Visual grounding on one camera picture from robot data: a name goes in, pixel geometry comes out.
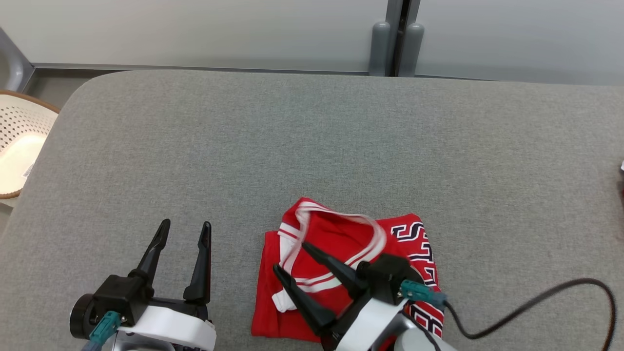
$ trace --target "white wall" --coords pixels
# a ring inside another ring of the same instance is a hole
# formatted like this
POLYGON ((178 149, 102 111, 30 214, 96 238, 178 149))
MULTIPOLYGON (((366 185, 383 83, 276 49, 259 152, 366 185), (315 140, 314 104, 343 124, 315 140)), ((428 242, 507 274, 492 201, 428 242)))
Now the white wall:
POLYGON ((416 74, 624 85, 622 0, 421 0, 416 74))
POLYGON ((37 63, 368 70, 386 0, 2 0, 37 63))

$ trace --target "gray cushion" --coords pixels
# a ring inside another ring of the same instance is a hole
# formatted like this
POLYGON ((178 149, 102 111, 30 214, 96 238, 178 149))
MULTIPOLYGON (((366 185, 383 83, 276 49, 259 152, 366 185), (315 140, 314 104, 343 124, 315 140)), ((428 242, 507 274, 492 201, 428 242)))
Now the gray cushion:
MULTIPOLYGON (((301 196, 420 215, 469 330, 596 277, 624 301, 624 88, 200 71, 98 77, 63 108, 0 239, 6 350, 79 350, 67 316, 127 274, 160 221, 154 281, 182 296, 213 224, 218 350, 320 350, 250 335, 263 233, 301 196)), ((598 350, 605 294, 579 287, 465 350, 598 350)), ((624 349, 622 330, 613 350, 624 349)))

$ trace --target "metal frame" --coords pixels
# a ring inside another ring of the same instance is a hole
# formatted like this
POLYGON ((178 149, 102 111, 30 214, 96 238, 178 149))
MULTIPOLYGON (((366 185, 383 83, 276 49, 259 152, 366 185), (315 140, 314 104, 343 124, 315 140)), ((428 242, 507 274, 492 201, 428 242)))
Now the metal frame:
POLYGON ((409 0, 388 0, 388 7, 386 8, 386 22, 390 24, 388 56, 386 58, 386 76, 394 74, 391 72, 392 62, 394 59, 394 48, 399 45, 397 42, 397 35, 399 33, 399 24, 401 22, 401 8, 403 7, 403 1, 409 0))
POLYGON ((2 28, 0 28, 0 54, 3 54, 9 63, 9 80, 5 89, 16 92, 24 91, 35 68, 2 28))
POLYGON ((61 71, 61 70, 87 70, 107 71, 107 73, 119 71, 139 71, 155 69, 185 69, 191 71, 215 71, 215 72, 256 72, 256 73, 293 73, 293 74, 326 74, 365 76, 368 72, 341 72, 341 71, 299 71, 294 69, 259 69, 259 68, 220 68, 220 67, 185 67, 185 66, 139 66, 120 64, 63 64, 63 63, 38 63, 32 65, 37 71, 61 71))
POLYGON ((416 22, 421 0, 411 0, 407 10, 406 28, 402 37, 401 57, 399 58, 397 76, 414 77, 416 62, 421 50, 424 27, 416 22))

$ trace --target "cable plug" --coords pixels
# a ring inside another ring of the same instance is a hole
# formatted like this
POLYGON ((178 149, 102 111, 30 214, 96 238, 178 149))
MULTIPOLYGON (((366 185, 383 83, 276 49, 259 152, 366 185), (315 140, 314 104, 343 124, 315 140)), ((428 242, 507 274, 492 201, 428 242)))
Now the cable plug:
POLYGON ((82 347, 81 351, 102 351, 102 346, 95 341, 89 341, 82 347))
POLYGON ((114 311, 108 311, 89 335, 89 340, 103 346, 113 336, 121 325, 121 316, 114 311))
POLYGON ((446 294, 443 294, 442 292, 436 292, 431 287, 411 280, 403 280, 401 282, 400 290, 403 297, 410 301, 424 301, 432 304, 437 309, 444 310, 446 294))

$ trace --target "folded red shirt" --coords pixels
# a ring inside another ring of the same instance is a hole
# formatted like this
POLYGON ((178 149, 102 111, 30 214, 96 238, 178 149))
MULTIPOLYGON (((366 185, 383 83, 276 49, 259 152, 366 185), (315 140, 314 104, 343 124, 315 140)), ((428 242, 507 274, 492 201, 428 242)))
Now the folded red shirt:
MULTIPOLYGON (((303 241, 353 268, 361 261, 374 262, 382 252, 406 257, 425 284, 440 291, 431 245, 420 217, 408 214, 372 220, 365 215, 335 212, 311 199, 301 198, 286 211, 280 229, 265 234, 252 335, 320 341, 273 274, 275 264, 280 264, 295 278, 299 288, 334 313, 339 314, 351 303, 340 281, 301 251, 303 241)), ((407 306, 406 312, 428 331, 442 336, 444 313, 441 310, 417 302, 407 306)))

